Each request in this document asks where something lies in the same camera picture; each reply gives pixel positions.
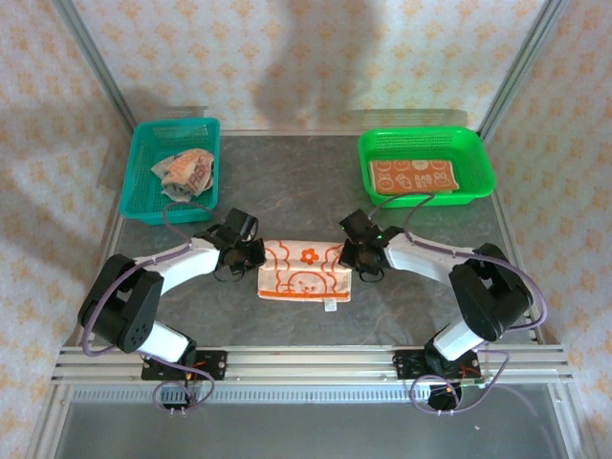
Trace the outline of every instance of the green basket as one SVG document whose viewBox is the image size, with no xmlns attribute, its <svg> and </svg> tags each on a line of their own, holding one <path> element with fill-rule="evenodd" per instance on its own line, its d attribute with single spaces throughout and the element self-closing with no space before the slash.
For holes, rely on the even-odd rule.
<svg viewBox="0 0 612 459">
<path fill-rule="evenodd" d="M 221 127 L 214 118 L 186 118 L 143 122 L 134 129 L 130 156 L 125 168 L 120 213 L 147 225 L 160 225 L 162 210 L 172 200 L 162 194 L 162 183 L 151 167 L 164 158 L 190 148 L 204 148 L 214 155 L 213 185 L 191 199 L 213 209 L 219 201 L 219 152 Z M 176 206 L 167 213 L 170 223 L 202 222 L 212 218 L 207 212 Z"/>
<path fill-rule="evenodd" d="M 370 161 L 446 160 L 452 163 L 459 189 L 440 193 L 428 206 L 457 206 L 489 196 L 495 189 L 495 175 L 480 138 L 465 127 L 407 127 L 375 129 L 359 140 L 361 177 L 372 203 L 380 204 L 388 195 L 379 194 L 370 183 Z M 405 196 L 387 208 L 412 208 L 423 196 Z"/>
</svg>

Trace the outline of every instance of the cloth napkin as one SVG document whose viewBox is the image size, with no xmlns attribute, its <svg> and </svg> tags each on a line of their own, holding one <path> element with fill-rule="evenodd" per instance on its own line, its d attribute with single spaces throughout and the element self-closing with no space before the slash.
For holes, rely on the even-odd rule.
<svg viewBox="0 0 612 459">
<path fill-rule="evenodd" d="M 351 269 L 339 265 L 343 244 L 265 241 L 257 294 L 289 301 L 350 301 Z"/>
</svg>

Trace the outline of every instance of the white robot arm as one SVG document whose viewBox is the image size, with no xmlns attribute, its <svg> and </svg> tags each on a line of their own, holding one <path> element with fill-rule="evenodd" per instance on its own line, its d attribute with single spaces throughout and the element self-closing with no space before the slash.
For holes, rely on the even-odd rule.
<svg viewBox="0 0 612 459">
<path fill-rule="evenodd" d="M 92 331 L 123 352 L 189 364 L 187 349 L 195 349 L 195 342 L 155 320 L 160 297 L 198 275 L 221 270 L 244 274 L 263 264 L 263 240 L 253 239 L 256 229 L 257 219 L 234 208 L 223 225 L 194 235 L 188 247 L 134 259 L 113 255 L 81 306 L 79 323 L 85 326 L 123 273 L 142 265 L 111 294 Z"/>
<path fill-rule="evenodd" d="M 383 269 L 410 271 L 449 285 L 457 297 L 461 316 L 426 344 L 432 354 L 455 361 L 483 341 L 495 341 L 527 311 L 532 294 L 518 275 L 493 263 L 481 263 L 478 255 L 507 261 L 493 244 L 479 249 L 459 248 L 427 241 L 409 240 L 403 229 L 382 231 L 362 211 L 340 222 L 348 239 L 340 263 L 358 271 L 380 275 Z M 467 258 L 455 256 L 466 254 Z"/>
</svg>

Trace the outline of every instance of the orange patterned towel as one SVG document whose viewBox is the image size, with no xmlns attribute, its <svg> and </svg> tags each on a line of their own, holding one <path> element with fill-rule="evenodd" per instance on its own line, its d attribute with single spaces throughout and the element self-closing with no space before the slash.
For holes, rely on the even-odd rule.
<svg viewBox="0 0 612 459">
<path fill-rule="evenodd" d="M 450 161 L 371 161 L 370 180 L 379 194 L 459 189 Z"/>
<path fill-rule="evenodd" d="M 343 244 L 266 241 L 257 294 L 289 301 L 350 301 L 351 270 L 339 265 Z"/>
</svg>

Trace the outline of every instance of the wallpaper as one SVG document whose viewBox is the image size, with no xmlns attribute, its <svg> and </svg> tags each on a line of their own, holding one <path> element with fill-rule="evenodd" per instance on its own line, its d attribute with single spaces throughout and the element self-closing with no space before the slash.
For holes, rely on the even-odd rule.
<svg viewBox="0 0 612 459">
<path fill-rule="evenodd" d="M 612 8 L 570 4 L 489 146 L 601 458 L 612 457 Z"/>
<path fill-rule="evenodd" d="M 224 129 L 476 129 L 543 3 L 76 0 L 137 120 L 207 106 Z"/>
<path fill-rule="evenodd" d="M 23 457 L 129 136 L 52 2 L 0 2 L 0 457 Z"/>
</svg>

